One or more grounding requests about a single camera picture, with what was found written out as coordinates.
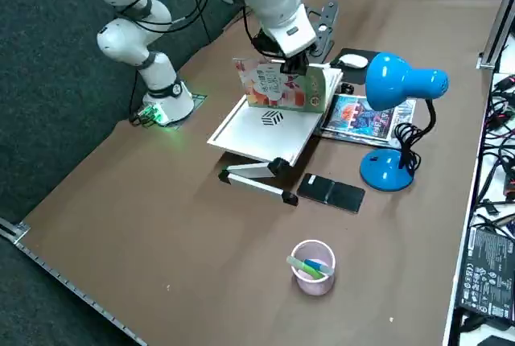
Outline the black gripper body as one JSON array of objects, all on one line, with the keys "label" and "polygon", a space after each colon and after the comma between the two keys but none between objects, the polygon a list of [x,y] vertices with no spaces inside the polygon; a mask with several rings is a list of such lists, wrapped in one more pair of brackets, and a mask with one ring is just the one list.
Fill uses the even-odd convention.
[{"label": "black gripper body", "polygon": [[286,56],[286,54],[279,47],[279,44],[275,40],[271,39],[268,35],[259,36],[259,50],[265,57],[278,62],[280,66],[284,62],[290,62],[294,64],[294,61],[298,58],[308,60],[305,51],[301,51],[294,56]]}]

